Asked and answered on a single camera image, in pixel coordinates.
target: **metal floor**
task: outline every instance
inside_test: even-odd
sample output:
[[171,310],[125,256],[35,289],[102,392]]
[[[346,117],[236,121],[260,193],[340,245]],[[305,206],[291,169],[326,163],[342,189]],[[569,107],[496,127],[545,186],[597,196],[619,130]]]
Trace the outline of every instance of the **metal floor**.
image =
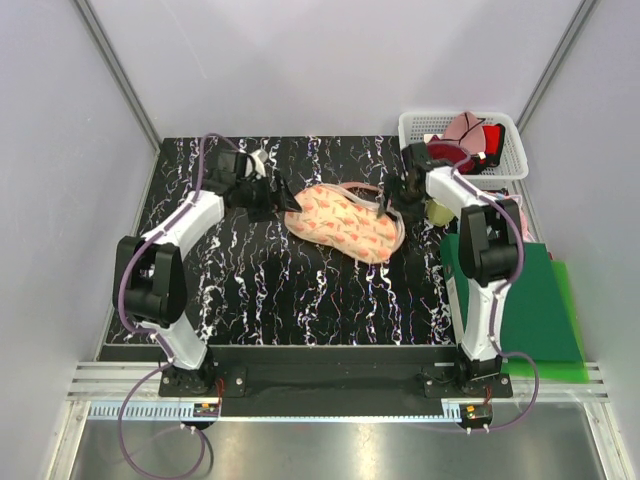
[[[513,418],[512,404],[496,405],[494,424]],[[188,470],[200,447],[185,432],[149,439],[167,422],[127,422],[135,461],[160,476]],[[193,479],[443,480],[604,479],[584,410],[578,404],[538,404],[512,430],[489,435],[442,434],[419,424],[219,422],[205,430],[215,452]],[[90,420],[74,480],[139,479],[122,460],[114,421]]]

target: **black marble tabletop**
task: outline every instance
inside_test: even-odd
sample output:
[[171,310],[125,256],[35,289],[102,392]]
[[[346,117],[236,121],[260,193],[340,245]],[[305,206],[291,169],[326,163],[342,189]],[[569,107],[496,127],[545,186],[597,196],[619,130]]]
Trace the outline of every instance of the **black marble tabletop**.
[[[399,172],[396,137],[236,138],[269,153],[292,192],[317,183],[381,185]],[[217,145],[208,147],[213,155]],[[165,139],[139,232],[163,221],[193,188],[198,141]],[[385,264],[358,263],[306,243],[281,221],[249,224],[244,211],[214,226],[185,260],[187,314],[209,344],[410,345],[451,343],[453,332],[438,246],[446,230],[409,225]],[[106,344],[149,344],[114,316]]]

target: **gray wall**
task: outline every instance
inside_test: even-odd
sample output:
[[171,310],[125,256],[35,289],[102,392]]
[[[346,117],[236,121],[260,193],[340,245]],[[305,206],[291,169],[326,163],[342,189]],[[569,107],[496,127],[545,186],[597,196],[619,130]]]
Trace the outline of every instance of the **gray wall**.
[[524,140],[534,207],[640,472],[638,19],[637,0],[600,3]]
[[91,0],[161,136],[517,117],[579,0]]
[[40,478],[153,163],[68,0],[0,0],[0,477]]

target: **purple cable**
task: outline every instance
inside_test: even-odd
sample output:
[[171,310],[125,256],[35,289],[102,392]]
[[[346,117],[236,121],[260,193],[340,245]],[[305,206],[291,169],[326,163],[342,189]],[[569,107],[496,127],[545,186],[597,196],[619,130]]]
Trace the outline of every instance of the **purple cable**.
[[[147,375],[144,378],[142,378],[131,389],[131,391],[129,392],[129,394],[125,398],[124,402],[122,403],[122,407],[120,408],[120,414],[118,415],[118,437],[119,437],[118,440],[120,442],[120,450],[122,451],[122,455],[124,456],[126,462],[137,473],[139,473],[142,476],[146,476],[147,478],[154,479],[154,480],[182,480],[184,478],[187,478],[187,477],[191,476],[198,469],[200,464],[202,463],[202,459],[204,458],[205,442],[204,442],[204,440],[202,441],[202,450],[200,452],[200,458],[198,459],[198,462],[196,463],[196,465],[191,470],[189,470],[189,472],[187,472],[184,475],[180,475],[178,477],[159,477],[159,476],[147,473],[147,472],[145,472],[144,470],[142,470],[140,467],[138,467],[135,464],[135,462],[131,458],[131,455],[129,454],[129,452],[127,452],[127,449],[126,449],[125,444],[124,444],[124,437],[122,436],[122,414],[124,413],[124,409],[125,409],[127,403],[129,402],[129,400],[131,399],[133,393],[138,388],[140,388],[140,386],[144,382],[146,382],[149,378],[151,378],[156,373],[162,372],[163,370],[165,370],[166,368],[169,368],[169,366],[171,366],[171,363],[172,363],[173,357],[174,357],[174,352],[171,349],[171,347],[169,346],[169,344],[165,341],[165,339],[162,338],[162,335],[158,334],[154,329],[152,329],[152,328],[136,328],[136,327],[133,326],[131,321],[127,318],[127,313],[126,313],[125,305],[124,305],[124,293],[125,293],[125,291],[127,289],[127,283],[129,283],[129,279],[131,278],[131,275],[133,273],[133,269],[135,268],[135,266],[138,263],[138,261],[145,254],[145,252],[160,237],[162,237],[165,234],[165,232],[168,232],[169,230],[171,230],[171,228],[173,228],[176,225],[176,223],[178,223],[180,221],[180,219],[182,219],[186,215],[186,213],[191,209],[193,203],[195,203],[196,200],[198,200],[198,197],[200,196],[200,190],[202,189],[202,182],[204,180],[204,147],[205,147],[205,142],[206,142],[207,138],[214,138],[214,137],[224,140],[229,146],[231,146],[231,148],[233,150],[238,151],[238,147],[236,147],[231,140],[229,140],[226,137],[223,137],[222,135],[218,135],[217,133],[209,133],[209,134],[205,135],[204,137],[202,137],[202,139],[200,140],[200,151],[199,151],[199,155],[198,155],[198,177],[197,177],[197,180],[196,180],[195,193],[193,194],[193,201],[192,202],[188,202],[188,203],[187,202],[184,203],[183,207],[178,211],[178,213],[173,218],[173,220],[171,220],[170,222],[167,223],[167,225],[165,226],[164,232],[163,231],[157,232],[155,235],[152,235],[149,239],[147,239],[146,242],[144,242],[142,244],[142,246],[133,255],[133,257],[131,257],[131,260],[127,264],[127,267],[125,268],[124,273],[122,274],[122,279],[120,280],[120,288],[118,289],[118,315],[120,316],[120,321],[122,322],[122,325],[124,326],[124,328],[126,328],[130,333],[133,333],[133,334],[135,334],[135,333],[143,333],[143,334],[144,333],[148,333],[148,334],[152,334],[152,335],[156,334],[156,339],[158,341],[158,344],[160,345],[162,350],[164,350],[164,352],[167,355],[167,358],[169,359],[169,363],[167,363],[165,366],[163,366],[161,368],[157,368],[156,370],[151,372],[149,375]],[[200,439],[202,440],[204,435],[199,430],[198,430],[198,433],[200,434]]]
[[[458,185],[464,188],[467,192],[475,196],[477,193],[476,189],[472,185],[470,185],[464,178],[462,178],[462,176],[460,176],[459,174],[456,175],[458,169],[462,165],[464,165],[465,163],[471,160],[471,155],[469,154],[469,152],[464,147],[461,147],[459,145],[455,145],[449,142],[429,143],[429,145],[440,145],[440,144],[456,147],[466,155],[465,159],[460,160],[453,166],[451,170],[451,178],[455,180],[456,183],[458,183]],[[518,280],[518,278],[522,274],[522,269],[524,268],[524,243],[522,241],[522,235],[518,230],[518,226],[516,225],[516,222],[513,220],[513,218],[511,218],[511,216],[505,211],[504,208],[498,205],[497,202],[495,202],[492,198],[490,198],[487,195],[479,195],[478,198],[487,202],[489,205],[491,205],[492,208],[494,208],[500,215],[504,217],[505,221],[507,222],[507,225],[509,225],[509,228],[513,231],[516,237],[516,246],[518,250],[518,263],[516,265],[516,269],[513,272],[513,274],[498,288],[496,293],[500,294],[500,292],[502,292],[502,290],[504,290],[507,286],[512,285],[516,280]],[[531,409],[535,405],[536,400],[538,398],[538,391],[540,390],[540,374],[538,372],[538,366],[536,365],[536,362],[529,355],[527,355],[524,352],[508,352],[508,353],[503,352],[500,346],[498,345],[498,343],[494,340],[497,308],[498,308],[498,301],[494,296],[493,302],[491,303],[491,313],[489,316],[489,335],[491,337],[491,346],[493,346],[493,349],[501,357],[504,357],[504,358],[520,357],[525,359],[527,363],[531,365],[531,368],[533,369],[533,375],[534,375],[534,387],[533,387],[533,394],[531,395],[531,401],[526,406],[526,408],[520,413],[520,415],[518,415],[516,418],[514,418],[513,420],[503,425],[498,425],[497,427],[492,427],[490,429],[491,431],[499,432],[499,431],[506,430],[507,428],[513,427],[514,425],[517,425],[529,415],[529,413],[531,412]],[[425,427],[424,429],[431,430],[434,432],[440,432],[440,433],[466,433],[464,430],[447,430],[444,428],[436,428],[436,427]],[[471,433],[484,433],[484,430],[471,430]]]

